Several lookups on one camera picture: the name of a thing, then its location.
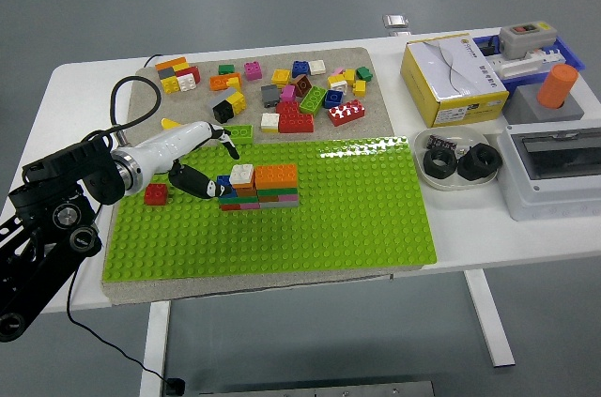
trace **red lego brick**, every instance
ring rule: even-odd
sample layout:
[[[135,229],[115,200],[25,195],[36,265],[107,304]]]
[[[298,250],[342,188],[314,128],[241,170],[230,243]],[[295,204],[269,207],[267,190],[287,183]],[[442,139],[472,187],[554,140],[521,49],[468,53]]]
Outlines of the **red lego brick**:
[[[184,75],[188,75],[190,73],[194,77],[194,82],[197,84],[200,83],[200,71],[198,71],[198,67],[196,67],[196,66],[188,67],[187,69],[178,70],[178,71],[176,71],[176,76],[184,76]]]
[[[167,185],[149,184],[144,191],[144,204],[148,206],[165,206],[167,204]]]
[[[299,103],[297,101],[281,101],[275,106],[275,112],[282,114],[299,114]]]
[[[357,99],[331,108],[328,111],[328,117],[335,127],[344,125],[352,120],[357,120],[363,116],[365,116],[365,108],[363,108],[363,105]]]
[[[315,124],[312,114],[280,114],[278,131],[290,132],[314,132]]]

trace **label on box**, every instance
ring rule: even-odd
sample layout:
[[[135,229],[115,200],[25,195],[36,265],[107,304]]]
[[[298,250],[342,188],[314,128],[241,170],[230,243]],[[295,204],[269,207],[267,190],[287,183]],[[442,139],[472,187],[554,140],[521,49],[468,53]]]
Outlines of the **label on box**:
[[[436,114],[434,124],[437,125],[438,123],[458,122],[459,120],[463,120],[465,118],[467,111],[468,106],[453,109],[443,109]]]

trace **black hex nut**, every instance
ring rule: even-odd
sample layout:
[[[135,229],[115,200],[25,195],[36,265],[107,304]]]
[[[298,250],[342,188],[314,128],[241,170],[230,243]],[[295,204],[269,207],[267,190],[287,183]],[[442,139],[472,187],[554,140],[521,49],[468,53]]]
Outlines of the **black hex nut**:
[[[457,158],[452,149],[435,146],[425,152],[424,172],[437,179],[451,176],[457,168]]]
[[[503,161],[499,152],[490,145],[477,144],[459,159],[457,173],[468,181],[493,174]]]

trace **gray control box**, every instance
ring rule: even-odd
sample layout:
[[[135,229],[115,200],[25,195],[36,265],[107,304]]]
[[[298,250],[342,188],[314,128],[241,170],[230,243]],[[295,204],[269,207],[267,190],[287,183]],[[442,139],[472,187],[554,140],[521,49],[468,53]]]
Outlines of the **gray control box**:
[[[550,47],[557,40],[557,29],[545,22],[504,26],[499,32],[499,49],[507,59],[521,59],[527,52]]]

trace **table leg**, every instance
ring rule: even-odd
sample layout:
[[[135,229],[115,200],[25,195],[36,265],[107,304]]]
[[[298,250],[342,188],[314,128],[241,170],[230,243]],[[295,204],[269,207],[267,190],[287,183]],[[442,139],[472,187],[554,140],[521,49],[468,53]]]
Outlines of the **table leg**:
[[[488,353],[494,367],[514,366],[514,356],[505,336],[505,330],[499,318],[495,300],[492,297],[485,272],[481,269],[463,272],[468,282],[473,306],[480,320],[480,327],[485,335]]]

